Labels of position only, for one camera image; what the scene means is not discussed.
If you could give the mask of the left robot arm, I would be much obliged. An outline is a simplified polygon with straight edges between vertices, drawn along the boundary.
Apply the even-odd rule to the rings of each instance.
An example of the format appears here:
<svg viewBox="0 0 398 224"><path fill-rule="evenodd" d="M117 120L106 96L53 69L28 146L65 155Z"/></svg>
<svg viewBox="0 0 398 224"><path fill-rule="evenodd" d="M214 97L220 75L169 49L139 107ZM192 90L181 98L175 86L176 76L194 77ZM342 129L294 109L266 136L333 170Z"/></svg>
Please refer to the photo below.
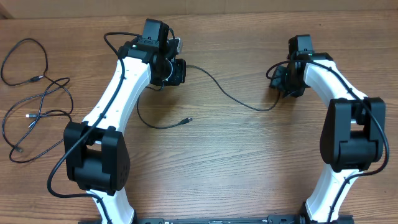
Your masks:
<svg viewBox="0 0 398 224"><path fill-rule="evenodd" d="M124 188L130 171L124 131L145 88L185 81L186 62L176 58L182 41L171 34L166 23L147 19L143 33L117 50L116 70L95 108L64 130L67 176L94 200L99 223L136 221Z"/></svg>

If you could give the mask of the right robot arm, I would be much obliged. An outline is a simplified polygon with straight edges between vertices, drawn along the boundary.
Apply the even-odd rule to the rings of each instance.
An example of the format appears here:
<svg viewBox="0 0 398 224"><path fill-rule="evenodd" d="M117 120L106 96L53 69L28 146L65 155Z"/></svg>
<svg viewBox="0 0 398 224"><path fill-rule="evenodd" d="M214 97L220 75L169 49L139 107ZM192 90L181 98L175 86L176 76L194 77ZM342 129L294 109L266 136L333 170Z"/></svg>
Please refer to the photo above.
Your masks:
<svg viewBox="0 0 398 224"><path fill-rule="evenodd" d="M271 66L270 88L298 98L312 88L327 113L320 137L324 162L311 196L296 215L268 217L269 223L353 223L339 209L359 177L375 175L389 160L384 132L386 104L355 88L328 53L316 53L309 35L289 39L287 59Z"/></svg>

